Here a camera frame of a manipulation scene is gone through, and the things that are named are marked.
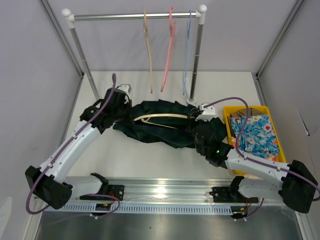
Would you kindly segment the green navy plaid skirt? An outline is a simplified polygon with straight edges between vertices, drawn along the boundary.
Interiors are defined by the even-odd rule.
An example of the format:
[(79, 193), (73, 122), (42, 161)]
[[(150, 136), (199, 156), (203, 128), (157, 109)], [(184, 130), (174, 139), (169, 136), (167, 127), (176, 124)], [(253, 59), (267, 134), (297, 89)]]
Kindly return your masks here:
[(194, 149), (194, 139), (191, 133), (187, 132), (188, 119), (198, 116), (198, 110), (190, 104), (183, 105), (177, 101), (166, 100), (142, 101), (132, 107), (132, 117), (135, 119), (151, 114), (178, 114), (180, 117), (151, 117), (130, 122), (117, 122), (113, 129), (120, 131), (127, 137), (142, 143), (164, 143), (174, 149)]

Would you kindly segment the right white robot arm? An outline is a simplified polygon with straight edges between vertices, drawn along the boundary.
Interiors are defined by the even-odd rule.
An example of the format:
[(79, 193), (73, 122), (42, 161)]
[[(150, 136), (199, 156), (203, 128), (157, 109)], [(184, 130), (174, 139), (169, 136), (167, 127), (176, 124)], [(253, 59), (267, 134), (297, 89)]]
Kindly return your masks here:
[(296, 212), (307, 214), (320, 188), (318, 182), (303, 162), (268, 161), (245, 154), (232, 145), (218, 140), (218, 133), (209, 121), (187, 118), (187, 131), (192, 133), (196, 152), (214, 167), (238, 170), (253, 175), (250, 179), (237, 176), (228, 189), (234, 202), (243, 198), (281, 200)]

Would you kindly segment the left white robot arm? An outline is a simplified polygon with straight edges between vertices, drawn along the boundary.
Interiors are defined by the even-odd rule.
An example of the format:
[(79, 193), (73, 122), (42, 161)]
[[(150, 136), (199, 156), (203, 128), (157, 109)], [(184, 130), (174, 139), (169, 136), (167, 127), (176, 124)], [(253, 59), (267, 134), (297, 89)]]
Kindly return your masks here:
[(108, 180), (92, 173), (85, 177), (68, 174), (83, 152), (113, 124), (132, 118), (131, 86), (109, 88), (103, 99), (87, 107), (72, 134), (39, 167), (25, 171), (30, 195), (35, 195), (53, 209), (62, 208), (71, 198), (93, 195), (97, 200), (108, 196)]

